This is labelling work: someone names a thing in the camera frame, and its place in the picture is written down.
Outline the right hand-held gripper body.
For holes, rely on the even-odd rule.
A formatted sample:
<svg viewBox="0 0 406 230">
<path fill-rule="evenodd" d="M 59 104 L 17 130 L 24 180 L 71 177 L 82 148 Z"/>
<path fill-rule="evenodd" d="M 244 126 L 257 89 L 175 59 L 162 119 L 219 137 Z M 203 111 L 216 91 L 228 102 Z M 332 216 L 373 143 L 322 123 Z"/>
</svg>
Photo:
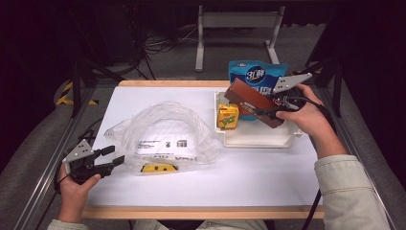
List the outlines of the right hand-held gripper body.
<svg viewBox="0 0 406 230">
<path fill-rule="evenodd" d="M 287 110 L 300 110 L 305 105 L 305 96 L 298 84 L 311 77 L 310 73 L 279 77 L 272 91 L 272 100 Z"/>
</svg>

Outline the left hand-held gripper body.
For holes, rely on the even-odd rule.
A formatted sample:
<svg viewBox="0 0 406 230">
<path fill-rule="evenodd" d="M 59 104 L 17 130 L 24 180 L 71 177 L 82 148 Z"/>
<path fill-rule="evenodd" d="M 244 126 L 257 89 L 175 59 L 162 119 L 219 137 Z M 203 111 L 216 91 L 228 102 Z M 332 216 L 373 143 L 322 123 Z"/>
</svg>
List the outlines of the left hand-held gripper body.
<svg viewBox="0 0 406 230">
<path fill-rule="evenodd" d="M 95 174 L 99 174 L 99 166 L 95 164 L 94 150 L 85 140 L 81 140 L 63 159 L 62 164 L 68 175 L 78 184 L 83 184 Z"/>
</svg>

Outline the brown rectangular box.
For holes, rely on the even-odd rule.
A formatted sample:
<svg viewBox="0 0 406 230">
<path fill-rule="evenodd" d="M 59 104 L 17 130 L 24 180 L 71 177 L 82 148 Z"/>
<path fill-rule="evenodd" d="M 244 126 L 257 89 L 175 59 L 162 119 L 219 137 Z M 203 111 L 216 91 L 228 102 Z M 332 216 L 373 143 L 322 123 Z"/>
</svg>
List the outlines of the brown rectangular box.
<svg viewBox="0 0 406 230">
<path fill-rule="evenodd" d="M 257 90 L 240 79 L 235 79 L 224 93 L 224 97 L 231 103 L 256 117 L 272 128 L 279 127 L 283 120 L 275 115 L 268 116 L 265 110 L 276 109 L 278 106 L 268 97 L 261 95 Z"/>
</svg>

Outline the white plastic bin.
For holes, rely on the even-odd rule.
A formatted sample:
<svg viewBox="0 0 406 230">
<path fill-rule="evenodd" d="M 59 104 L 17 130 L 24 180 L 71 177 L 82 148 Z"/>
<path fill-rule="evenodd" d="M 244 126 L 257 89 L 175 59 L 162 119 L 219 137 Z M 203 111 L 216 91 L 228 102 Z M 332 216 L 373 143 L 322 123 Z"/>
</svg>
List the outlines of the white plastic bin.
<svg viewBox="0 0 406 230">
<path fill-rule="evenodd" d="M 237 121 L 237 127 L 232 130 L 214 125 L 214 131 L 227 148 L 289 148 L 296 138 L 305 134 L 292 122 L 272 128 L 259 120 Z"/>
</svg>

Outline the blue snack pouch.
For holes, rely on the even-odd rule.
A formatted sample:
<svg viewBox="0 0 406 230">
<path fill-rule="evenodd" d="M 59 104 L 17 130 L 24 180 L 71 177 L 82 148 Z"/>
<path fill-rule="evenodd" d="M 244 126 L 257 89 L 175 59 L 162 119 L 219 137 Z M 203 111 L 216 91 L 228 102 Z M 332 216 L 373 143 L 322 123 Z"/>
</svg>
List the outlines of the blue snack pouch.
<svg viewBox="0 0 406 230">
<path fill-rule="evenodd" d="M 230 84 L 236 79 L 252 87 L 262 96 L 270 96 L 279 77 L 284 77 L 287 64 L 272 64 L 260 60 L 232 60 L 228 65 Z"/>
</svg>

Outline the yellow drink carton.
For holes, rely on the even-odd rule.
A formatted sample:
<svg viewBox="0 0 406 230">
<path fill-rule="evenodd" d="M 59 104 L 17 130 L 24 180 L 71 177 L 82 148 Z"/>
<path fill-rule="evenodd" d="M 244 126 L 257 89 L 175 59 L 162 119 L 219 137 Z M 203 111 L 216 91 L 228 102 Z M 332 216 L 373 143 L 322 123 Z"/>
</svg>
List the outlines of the yellow drink carton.
<svg viewBox="0 0 406 230">
<path fill-rule="evenodd" d="M 217 112 L 217 126 L 222 130 L 232 130 L 237 127 L 237 120 L 239 116 L 238 106 L 234 103 L 224 104 L 218 106 Z"/>
</svg>

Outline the clear plastic shopping bag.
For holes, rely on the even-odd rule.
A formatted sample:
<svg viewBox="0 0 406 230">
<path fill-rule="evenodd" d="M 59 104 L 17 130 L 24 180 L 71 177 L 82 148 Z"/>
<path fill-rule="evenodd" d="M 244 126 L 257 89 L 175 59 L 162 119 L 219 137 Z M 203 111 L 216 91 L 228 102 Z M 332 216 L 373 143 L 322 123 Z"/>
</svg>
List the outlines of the clear plastic shopping bag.
<svg viewBox="0 0 406 230">
<path fill-rule="evenodd" d="M 212 164 L 221 149 L 200 116 L 175 102 L 153 104 L 109 128 L 104 136 L 135 174 L 196 170 Z"/>
</svg>

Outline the person's right hand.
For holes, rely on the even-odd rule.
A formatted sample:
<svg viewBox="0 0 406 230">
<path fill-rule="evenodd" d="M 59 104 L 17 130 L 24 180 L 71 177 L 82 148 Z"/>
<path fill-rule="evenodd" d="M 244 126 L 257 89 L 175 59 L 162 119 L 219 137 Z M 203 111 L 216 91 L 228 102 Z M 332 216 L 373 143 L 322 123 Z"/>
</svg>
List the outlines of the person's right hand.
<svg viewBox="0 0 406 230">
<path fill-rule="evenodd" d="M 295 123 L 303 132 L 311 136 L 319 148 L 322 144 L 331 144 L 336 134 L 322 112 L 312 103 L 296 112 L 279 111 L 278 118 Z"/>
</svg>

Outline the person's left hand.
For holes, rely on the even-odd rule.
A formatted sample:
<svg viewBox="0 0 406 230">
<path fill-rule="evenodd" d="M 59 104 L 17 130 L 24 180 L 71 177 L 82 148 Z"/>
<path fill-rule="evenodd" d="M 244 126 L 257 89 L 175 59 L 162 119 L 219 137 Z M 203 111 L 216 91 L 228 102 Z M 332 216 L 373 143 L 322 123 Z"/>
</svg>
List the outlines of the person's left hand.
<svg viewBox="0 0 406 230">
<path fill-rule="evenodd" d="M 93 175 L 83 184 L 78 184 L 70 178 L 64 166 L 61 166 L 59 174 L 59 188 L 62 197 L 61 210 L 74 214 L 81 213 L 87 202 L 89 191 L 101 180 L 101 176 L 99 174 Z"/>
</svg>

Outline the black tripod stand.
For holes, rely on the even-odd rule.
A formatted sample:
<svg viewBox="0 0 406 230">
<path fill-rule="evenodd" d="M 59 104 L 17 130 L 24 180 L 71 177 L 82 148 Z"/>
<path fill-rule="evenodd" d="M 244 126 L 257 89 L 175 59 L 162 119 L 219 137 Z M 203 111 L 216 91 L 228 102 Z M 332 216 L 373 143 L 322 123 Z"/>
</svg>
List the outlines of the black tripod stand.
<svg viewBox="0 0 406 230">
<path fill-rule="evenodd" d="M 332 109 L 337 117 L 341 117 L 340 102 L 342 89 L 343 66 L 340 61 L 335 58 L 327 58 L 310 65 L 301 71 L 294 71 L 292 75 L 315 74 L 313 83 L 317 88 L 327 88 L 330 81 L 333 81 L 332 90 Z"/>
</svg>

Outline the yellow black hazard tape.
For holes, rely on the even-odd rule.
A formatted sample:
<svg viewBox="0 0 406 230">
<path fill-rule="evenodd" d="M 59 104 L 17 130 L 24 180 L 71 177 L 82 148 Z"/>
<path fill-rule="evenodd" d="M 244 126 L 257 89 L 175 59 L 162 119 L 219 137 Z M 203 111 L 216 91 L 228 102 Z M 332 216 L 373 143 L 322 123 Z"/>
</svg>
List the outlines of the yellow black hazard tape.
<svg viewBox="0 0 406 230">
<path fill-rule="evenodd" d="M 68 104 L 68 105 L 73 105 L 74 101 L 68 99 L 68 94 L 70 90 L 73 88 L 73 82 L 69 80 L 66 85 L 64 86 L 62 93 L 58 100 L 56 101 L 56 104 Z"/>
</svg>

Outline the person's legs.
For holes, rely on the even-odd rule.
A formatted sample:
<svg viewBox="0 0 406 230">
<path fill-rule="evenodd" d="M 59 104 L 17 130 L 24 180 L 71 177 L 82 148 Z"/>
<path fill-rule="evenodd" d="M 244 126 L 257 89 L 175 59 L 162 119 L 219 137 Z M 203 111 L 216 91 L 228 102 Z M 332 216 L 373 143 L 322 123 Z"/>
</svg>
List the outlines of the person's legs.
<svg viewBox="0 0 406 230">
<path fill-rule="evenodd" d="M 137 220 L 134 230 L 269 230 L 263 220 Z"/>
</svg>

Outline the white metal stand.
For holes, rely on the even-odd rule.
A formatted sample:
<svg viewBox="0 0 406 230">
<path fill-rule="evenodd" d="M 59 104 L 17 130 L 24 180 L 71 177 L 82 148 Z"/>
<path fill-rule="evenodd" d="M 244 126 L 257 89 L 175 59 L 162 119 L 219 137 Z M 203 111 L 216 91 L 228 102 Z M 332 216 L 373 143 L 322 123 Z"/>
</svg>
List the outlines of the white metal stand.
<svg viewBox="0 0 406 230">
<path fill-rule="evenodd" d="M 204 29 L 205 28 L 270 28 L 272 33 L 269 39 L 264 41 L 265 48 L 270 60 L 279 64 L 279 58 L 275 50 L 276 40 L 282 25 L 285 7 L 279 7 L 275 11 L 204 11 L 198 8 L 197 30 L 198 44 L 194 70 L 203 71 L 204 65 Z"/>
</svg>

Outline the white table sheet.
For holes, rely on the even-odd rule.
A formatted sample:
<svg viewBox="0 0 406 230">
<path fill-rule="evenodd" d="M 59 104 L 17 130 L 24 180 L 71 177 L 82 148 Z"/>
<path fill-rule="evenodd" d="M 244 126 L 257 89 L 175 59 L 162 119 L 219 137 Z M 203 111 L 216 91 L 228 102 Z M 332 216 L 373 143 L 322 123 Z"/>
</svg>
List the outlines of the white table sheet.
<svg viewBox="0 0 406 230">
<path fill-rule="evenodd" d="M 193 109 L 214 126 L 214 93 L 220 87 L 128 87 L 114 89 L 94 147 L 105 131 L 151 104 L 172 101 Z M 288 149 L 221 149 L 214 164 L 188 172 L 136 175 L 121 165 L 90 192 L 90 206 L 242 207 L 302 206 L 319 189 L 315 149 L 305 134 Z"/>
</svg>

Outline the aluminium floor rail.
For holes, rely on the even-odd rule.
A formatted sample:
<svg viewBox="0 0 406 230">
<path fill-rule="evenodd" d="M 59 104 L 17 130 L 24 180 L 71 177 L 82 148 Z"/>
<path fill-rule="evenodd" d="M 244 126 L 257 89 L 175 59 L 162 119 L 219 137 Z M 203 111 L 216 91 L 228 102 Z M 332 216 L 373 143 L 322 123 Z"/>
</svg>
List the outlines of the aluminium floor rail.
<svg viewBox="0 0 406 230">
<path fill-rule="evenodd" d="M 318 94 L 320 96 L 320 99 L 323 101 L 324 105 L 326 106 L 326 108 L 330 112 L 331 119 L 332 119 L 333 123 L 335 124 L 336 133 L 338 134 L 340 140 L 342 141 L 342 143 L 344 144 L 344 146 L 348 150 L 348 153 L 350 153 L 351 155 L 356 156 L 359 159 L 359 161 L 361 163 L 363 163 L 363 161 L 361 159 L 361 156 L 359 155 L 359 151 L 357 150 L 355 144 L 351 140 L 350 133 L 348 132 L 347 128 L 345 127 L 345 124 L 344 124 L 342 118 L 337 116 L 336 112 L 334 111 L 334 108 L 333 108 L 333 105 L 332 105 L 332 102 L 333 102 L 332 97 L 329 95 L 328 91 L 325 88 L 319 89 Z M 368 172 L 366 172 L 366 175 L 369 178 L 370 182 L 372 183 L 373 190 L 375 191 L 375 193 L 376 193 L 376 195 L 378 197 L 378 200 L 380 201 L 381 205 L 384 208 L 384 211 L 385 211 L 385 214 L 387 216 L 388 222 L 390 223 L 390 226 L 391 226 L 391 230 L 398 230 L 397 227 L 395 226 L 394 222 L 393 222 L 392 217 L 389 215 L 388 210 L 385 207 L 385 204 L 384 204 L 379 192 L 377 191 L 376 184 L 374 183 L 372 177 L 369 175 Z"/>
<path fill-rule="evenodd" d="M 44 197 L 48 192 L 54 192 L 53 182 L 59 169 L 58 164 L 61 162 L 63 152 L 70 148 L 72 144 L 76 143 L 76 140 L 74 140 L 74 132 L 78 128 L 79 121 L 88 102 L 92 99 L 94 92 L 95 88 L 84 89 L 79 96 L 79 103 L 72 105 L 69 114 L 63 117 L 66 124 L 58 124 L 56 126 L 63 128 L 61 134 L 52 142 L 50 142 L 50 138 L 45 138 L 46 143 L 43 147 L 50 147 L 52 149 L 51 155 L 46 158 L 44 155 L 45 150 L 41 149 L 40 153 L 43 163 L 40 163 L 39 160 L 30 163 L 30 165 L 34 167 L 29 169 L 29 173 L 38 173 L 38 176 L 34 180 L 34 187 L 30 189 L 30 197 L 25 203 L 24 209 L 21 211 L 12 230 L 30 230 L 30 225 L 34 222 Z"/>
</svg>

